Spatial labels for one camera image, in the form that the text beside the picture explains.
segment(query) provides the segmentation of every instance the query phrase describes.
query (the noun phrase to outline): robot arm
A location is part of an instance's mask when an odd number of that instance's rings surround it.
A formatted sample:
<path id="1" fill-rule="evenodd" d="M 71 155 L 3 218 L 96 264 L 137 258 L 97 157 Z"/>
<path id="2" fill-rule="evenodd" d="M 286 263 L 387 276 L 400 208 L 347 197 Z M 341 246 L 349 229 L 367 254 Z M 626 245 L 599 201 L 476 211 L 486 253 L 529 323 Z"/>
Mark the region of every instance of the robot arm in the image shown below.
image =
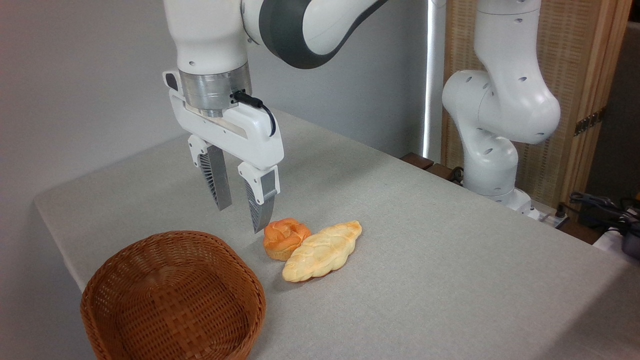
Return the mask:
<path id="1" fill-rule="evenodd" d="M 387 0 L 245 0 L 247 34 L 293 67 L 331 60 L 351 33 Z"/>
<path id="2" fill-rule="evenodd" d="M 270 221 L 284 158 L 277 121 L 251 96 L 247 42 L 300 69 L 331 60 L 386 0 L 164 0 L 178 70 L 164 73 L 176 119 L 191 134 L 193 163 L 220 210 L 231 205 L 223 151 L 238 172 L 257 233 Z"/>
<path id="3" fill-rule="evenodd" d="M 465 155 L 465 188 L 536 218 L 515 188 L 518 153 L 510 140 L 545 141 L 560 121 L 560 105 L 542 78 L 536 54 L 541 0 L 478 0 L 475 50 L 487 71 L 451 76 L 443 104 Z"/>

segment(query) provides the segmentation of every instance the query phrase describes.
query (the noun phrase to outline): woven panel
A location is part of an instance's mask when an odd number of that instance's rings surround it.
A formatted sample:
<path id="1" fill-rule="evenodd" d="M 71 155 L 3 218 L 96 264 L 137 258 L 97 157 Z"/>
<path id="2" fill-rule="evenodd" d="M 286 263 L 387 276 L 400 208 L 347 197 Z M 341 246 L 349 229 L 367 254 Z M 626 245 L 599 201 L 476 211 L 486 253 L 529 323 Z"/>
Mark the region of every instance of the woven panel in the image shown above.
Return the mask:
<path id="1" fill-rule="evenodd" d="M 607 104 L 613 75 L 620 55 L 622 38 L 631 0 L 602 3 L 593 42 L 587 81 L 580 105 L 586 116 Z M 567 201 L 573 191 L 584 192 L 600 134 L 600 126 L 592 127 L 572 139 L 561 200 Z"/>
<path id="2" fill-rule="evenodd" d="M 174 231 L 107 260 L 81 314 L 100 360 L 246 359 L 265 307 L 260 282 L 224 241 Z"/>
<path id="3" fill-rule="evenodd" d="M 447 2 L 447 54 L 445 78 L 464 69 L 483 69 L 473 50 L 476 0 Z M 553 206 L 560 198 L 566 160 L 578 119 L 584 74 L 589 65 L 597 0 L 546 0 L 538 31 L 538 59 L 551 92 L 558 98 L 561 123 L 545 143 L 517 143 L 520 164 L 516 185 L 542 203 Z M 463 151 L 455 124 L 445 114 L 443 162 L 463 165 Z"/>

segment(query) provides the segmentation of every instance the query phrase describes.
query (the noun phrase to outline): wicker basket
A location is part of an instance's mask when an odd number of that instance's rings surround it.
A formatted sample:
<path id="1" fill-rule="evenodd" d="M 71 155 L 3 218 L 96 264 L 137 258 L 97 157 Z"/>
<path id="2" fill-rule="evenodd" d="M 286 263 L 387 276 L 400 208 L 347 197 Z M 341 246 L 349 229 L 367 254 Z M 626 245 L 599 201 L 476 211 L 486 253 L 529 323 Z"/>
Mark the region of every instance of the wicker basket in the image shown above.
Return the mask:
<path id="1" fill-rule="evenodd" d="M 98 359 L 246 359 L 265 308 L 260 282 L 224 241 L 174 231 L 107 260 L 80 310 Z"/>

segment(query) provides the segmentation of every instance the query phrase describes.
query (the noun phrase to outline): bread roll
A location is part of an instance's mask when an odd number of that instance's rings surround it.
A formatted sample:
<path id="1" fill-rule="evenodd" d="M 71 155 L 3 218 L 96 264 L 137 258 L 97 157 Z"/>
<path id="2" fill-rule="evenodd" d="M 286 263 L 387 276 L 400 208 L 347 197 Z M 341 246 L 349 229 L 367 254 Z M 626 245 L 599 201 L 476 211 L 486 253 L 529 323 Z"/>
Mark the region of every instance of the bread roll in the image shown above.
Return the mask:
<path id="1" fill-rule="evenodd" d="M 275 221 L 264 228 L 262 245 L 274 260 L 287 261 L 302 241 L 311 236 L 311 230 L 294 218 Z"/>
<path id="2" fill-rule="evenodd" d="M 286 281 L 299 282 L 338 270 L 355 249 L 361 233 L 360 223 L 352 221 L 309 236 L 287 260 L 282 277 Z"/>

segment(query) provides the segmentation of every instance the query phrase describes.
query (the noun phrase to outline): black cable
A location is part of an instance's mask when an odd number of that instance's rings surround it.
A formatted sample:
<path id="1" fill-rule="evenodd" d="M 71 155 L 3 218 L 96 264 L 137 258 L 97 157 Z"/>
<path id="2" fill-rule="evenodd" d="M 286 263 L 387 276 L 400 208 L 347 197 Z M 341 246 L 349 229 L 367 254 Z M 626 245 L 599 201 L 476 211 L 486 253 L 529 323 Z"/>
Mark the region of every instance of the black cable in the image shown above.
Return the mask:
<path id="1" fill-rule="evenodd" d="M 236 92 L 234 92 L 231 95 L 231 98 L 233 100 L 231 100 L 231 103 L 233 104 L 234 101 L 237 102 L 241 102 L 243 104 L 247 104 L 253 108 L 256 109 L 263 109 L 267 115 L 269 115 L 269 119 L 271 120 L 271 134 L 269 135 L 269 137 L 272 137 L 273 135 L 275 135 L 276 133 L 276 118 L 273 116 L 271 110 L 269 110 L 269 108 L 267 108 L 264 103 L 262 102 L 262 100 L 258 99 L 257 97 L 253 97 L 251 95 L 248 95 L 245 90 L 238 90 Z"/>
<path id="2" fill-rule="evenodd" d="M 276 118 L 271 113 L 271 110 L 269 110 L 269 108 L 265 105 L 262 105 L 262 109 L 266 111 L 267 114 L 269 114 L 269 118 L 271 119 L 271 134 L 269 135 L 269 137 L 272 137 L 276 133 Z"/>
<path id="3" fill-rule="evenodd" d="M 621 209 L 618 209 L 615 205 L 612 207 L 612 209 L 615 209 L 617 211 L 608 211 L 609 213 L 612 213 L 614 215 L 616 215 L 616 218 L 619 218 L 619 220 L 616 221 L 611 221 L 611 220 L 604 220 L 601 218 L 597 218 L 594 216 L 590 216 L 588 214 L 586 214 L 586 211 L 589 209 L 593 209 L 593 208 L 599 208 L 602 210 L 605 210 L 603 207 L 595 205 L 595 204 L 607 204 L 608 207 L 611 208 L 610 205 L 608 204 L 612 204 L 611 200 L 609 200 L 608 198 L 597 198 L 594 197 L 592 195 L 588 195 L 588 194 L 582 194 L 582 193 L 572 193 L 570 195 L 571 198 L 571 202 L 572 203 L 582 203 L 588 206 L 591 206 L 590 208 L 585 209 L 584 211 L 580 211 L 577 209 L 572 208 L 571 206 L 561 202 L 560 206 L 562 206 L 564 209 L 568 209 L 571 210 L 574 213 L 577 213 L 579 216 L 587 218 L 587 220 L 590 220 L 592 222 L 596 222 L 598 224 L 601 224 L 601 226 L 607 226 L 613 229 L 617 229 L 618 232 L 620 234 L 622 234 L 623 236 L 630 233 L 633 234 L 635 236 L 640 236 L 640 232 L 637 230 L 637 226 L 635 225 L 636 222 L 631 221 L 631 219 L 629 219 L 629 217 L 625 217 L 625 215 L 633 215 L 631 213 L 629 213 L 628 211 L 622 211 Z"/>
<path id="4" fill-rule="evenodd" d="M 597 197 L 587 193 L 573 192 L 569 195 L 569 199 L 572 204 L 586 204 L 601 209 L 604 212 L 616 215 L 617 217 L 630 217 L 640 220 L 640 217 L 637 214 L 620 209 L 608 197 Z"/>

